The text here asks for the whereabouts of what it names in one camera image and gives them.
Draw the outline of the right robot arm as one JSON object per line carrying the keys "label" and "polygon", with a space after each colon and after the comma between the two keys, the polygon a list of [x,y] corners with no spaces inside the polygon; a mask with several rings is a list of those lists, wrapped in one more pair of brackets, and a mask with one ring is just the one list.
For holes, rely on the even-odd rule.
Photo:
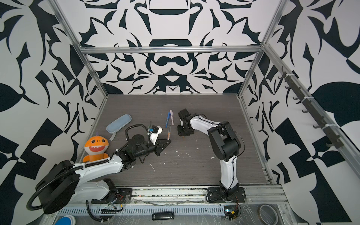
{"label": "right robot arm", "polygon": [[206,201],[209,203],[244,202],[245,191],[239,185],[236,170],[242,144],[230,123],[227,121],[211,121],[201,114],[191,114],[187,109],[179,111],[178,116],[181,120],[181,124],[177,128],[178,135],[181,137],[190,136],[196,130],[206,134],[215,156],[220,161],[219,187],[208,188]]}

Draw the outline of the blue pen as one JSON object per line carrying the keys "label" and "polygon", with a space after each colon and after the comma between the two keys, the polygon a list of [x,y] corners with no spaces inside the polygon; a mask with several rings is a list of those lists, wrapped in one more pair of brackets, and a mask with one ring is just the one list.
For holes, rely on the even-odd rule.
{"label": "blue pen", "polygon": [[171,113],[170,113],[170,112],[168,112],[167,119],[166,119],[166,126],[165,126],[165,128],[167,128],[167,127],[168,127],[169,120],[170,120],[170,116],[171,116]]}

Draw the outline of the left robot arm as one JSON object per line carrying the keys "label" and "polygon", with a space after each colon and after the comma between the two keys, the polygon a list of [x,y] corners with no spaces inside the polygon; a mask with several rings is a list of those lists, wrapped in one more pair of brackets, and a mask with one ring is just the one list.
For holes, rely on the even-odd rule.
{"label": "left robot arm", "polygon": [[136,127],[147,128],[143,124],[128,127],[125,130],[126,144],[109,157],[77,164],[64,160],[55,165],[35,187],[26,209],[52,214],[69,203],[96,200],[112,204],[117,201],[119,190],[107,175],[128,170],[137,159],[144,162],[152,153],[159,156],[171,144],[171,140],[158,138],[162,128],[155,125],[147,130],[147,136],[129,137],[129,130]]}

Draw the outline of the pink fountain pen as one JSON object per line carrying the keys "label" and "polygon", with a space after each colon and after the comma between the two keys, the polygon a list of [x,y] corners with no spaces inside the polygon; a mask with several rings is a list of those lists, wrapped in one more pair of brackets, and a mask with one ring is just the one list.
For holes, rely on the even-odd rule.
{"label": "pink fountain pen", "polygon": [[174,125],[174,119],[173,119],[173,110],[170,109],[170,118],[171,118],[171,123],[172,126]]}

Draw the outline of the orange brown pen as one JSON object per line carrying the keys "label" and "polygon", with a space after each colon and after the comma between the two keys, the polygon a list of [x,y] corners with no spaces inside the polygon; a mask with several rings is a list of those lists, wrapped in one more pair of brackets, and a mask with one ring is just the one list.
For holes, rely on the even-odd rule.
{"label": "orange brown pen", "polygon": [[167,140],[170,140],[170,136],[171,136],[171,126],[169,126],[168,128]]}

